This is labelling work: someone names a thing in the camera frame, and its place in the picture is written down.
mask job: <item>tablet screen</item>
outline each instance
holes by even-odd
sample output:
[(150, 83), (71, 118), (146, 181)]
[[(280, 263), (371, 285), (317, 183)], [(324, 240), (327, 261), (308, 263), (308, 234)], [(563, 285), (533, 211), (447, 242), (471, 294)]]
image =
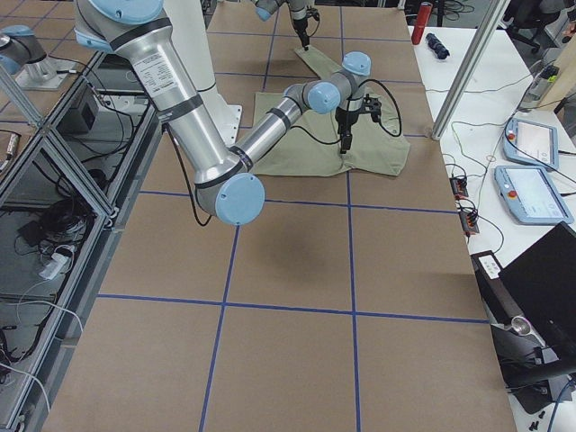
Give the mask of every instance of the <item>tablet screen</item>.
[(551, 163), (552, 137), (550, 129), (523, 121), (519, 121), (517, 126), (517, 147), (534, 159), (546, 164)]
[(509, 168), (506, 173), (529, 218), (562, 218), (564, 216), (539, 170)]

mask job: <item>red bottle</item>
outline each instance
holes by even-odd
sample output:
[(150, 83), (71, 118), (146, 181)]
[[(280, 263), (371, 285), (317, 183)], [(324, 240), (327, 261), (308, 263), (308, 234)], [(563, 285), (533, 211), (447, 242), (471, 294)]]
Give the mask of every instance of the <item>red bottle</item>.
[(412, 32), (412, 44), (418, 45), (422, 39), (422, 34), (424, 34), (424, 29), (426, 29), (426, 24), (428, 24), (428, 18), (432, 14), (432, 4), (429, 2), (422, 2), (420, 8), (418, 9), (418, 16), (416, 17), (416, 25), (414, 25), (414, 31)]

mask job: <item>black chair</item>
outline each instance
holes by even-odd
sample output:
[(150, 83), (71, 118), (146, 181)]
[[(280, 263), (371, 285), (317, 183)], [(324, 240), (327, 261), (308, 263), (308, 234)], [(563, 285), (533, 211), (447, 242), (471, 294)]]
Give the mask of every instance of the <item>black chair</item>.
[[(504, 13), (504, 21), (513, 19), (512, 24), (506, 29), (508, 36), (533, 47), (533, 54), (540, 50), (540, 44), (535, 42), (536, 38), (544, 32), (546, 25), (553, 23), (560, 16), (560, 10), (543, 13), (539, 7), (541, 3), (542, 0), (512, 0)], [(520, 30), (523, 29), (535, 30), (535, 32), (531, 38), (528, 38), (520, 34)]]

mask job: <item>sticker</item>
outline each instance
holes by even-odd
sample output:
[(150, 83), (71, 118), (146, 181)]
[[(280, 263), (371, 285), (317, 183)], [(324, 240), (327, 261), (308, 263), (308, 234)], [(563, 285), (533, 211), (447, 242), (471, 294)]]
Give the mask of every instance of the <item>sticker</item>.
[(134, 65), (140, 81), (150, 97), (160, 96), (177, 87), (172, 68), (161, 54), (152, 54)]
[(482, 267), (484, 267), (484, 271), (488, 275), (490, 279), (498, 279), (500, 273), (500, 266), (494, 260), (492, 255), (481, 256), (478, 258)]

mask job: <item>olive green towel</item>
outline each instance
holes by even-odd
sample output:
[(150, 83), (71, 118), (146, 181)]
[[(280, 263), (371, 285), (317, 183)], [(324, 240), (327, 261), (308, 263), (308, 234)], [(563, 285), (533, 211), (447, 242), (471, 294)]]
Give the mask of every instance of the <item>olive green towel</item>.
[[(340, 70), (332, 59), (310, 47), (297, 49), (297, 54), (320, 78), (329, 77)], [(282, 94), (256, 93), (255, 123), (282, 99)], [(393, 131), (397, 127), (396, 111), (382, 98), (382, 123)], [(307, 111), (297, 122), (319, 140), (333, 142), (338, 139), (338, 124), (334, 114), (317, 114)], [(397, 176), (406, 164), (410, 144), (402, 136), (393, 138), (385, 133), (370, 115), (361, 115), (352, 127), (352, 148), (339, 153), (339, 145), (320, 144), (306, 132), (290, 130), (258, 163), (253, 172), (270, 176), (333, 176), (351, 168)]]

